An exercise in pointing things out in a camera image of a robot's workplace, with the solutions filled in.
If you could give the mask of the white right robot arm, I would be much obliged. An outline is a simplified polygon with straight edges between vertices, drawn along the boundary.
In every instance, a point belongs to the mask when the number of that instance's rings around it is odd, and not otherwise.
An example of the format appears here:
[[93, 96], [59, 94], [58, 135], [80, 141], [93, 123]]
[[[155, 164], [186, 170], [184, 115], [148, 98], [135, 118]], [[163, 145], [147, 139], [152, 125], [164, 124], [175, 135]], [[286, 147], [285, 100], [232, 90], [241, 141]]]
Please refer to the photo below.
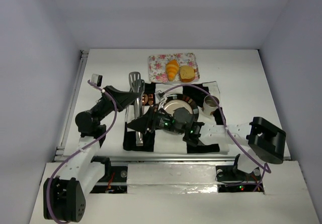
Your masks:
[[192, 148], [234, 144], [241, 151], [236, 168], [245, 173], [252, 172], [256, 167], [269, 173], [269, 164], [284, 162], [286, 133], [262, 117], [254, 117], [248, 124], [214, 125], [196, 121], [184, 107], [176, 109], [173, 114], [162, 108], [149, 107], [143, 116], [132, 120], [127, 126], [142, 134], [159, 129], [180, 134]]

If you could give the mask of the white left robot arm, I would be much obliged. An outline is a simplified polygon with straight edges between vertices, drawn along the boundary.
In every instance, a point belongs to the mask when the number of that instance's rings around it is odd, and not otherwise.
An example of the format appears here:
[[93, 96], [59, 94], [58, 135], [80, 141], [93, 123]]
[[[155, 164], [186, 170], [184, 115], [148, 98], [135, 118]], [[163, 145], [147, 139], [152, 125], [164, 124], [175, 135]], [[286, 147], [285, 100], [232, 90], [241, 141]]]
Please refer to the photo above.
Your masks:
[[111, 130], [101, 121], [110, 113], [123, 111], [139, 97], [139, 93], [120, 91], [113, 86], [106, 86], [100, 91], [101, 97], [96, 104], [75, 117], [81, 134], [77, 150], [44, 182], [45, 219], [56, 223], [79, 222], [85, 213], [86, 197], [109, 171], [109, 158], [94, 160]]

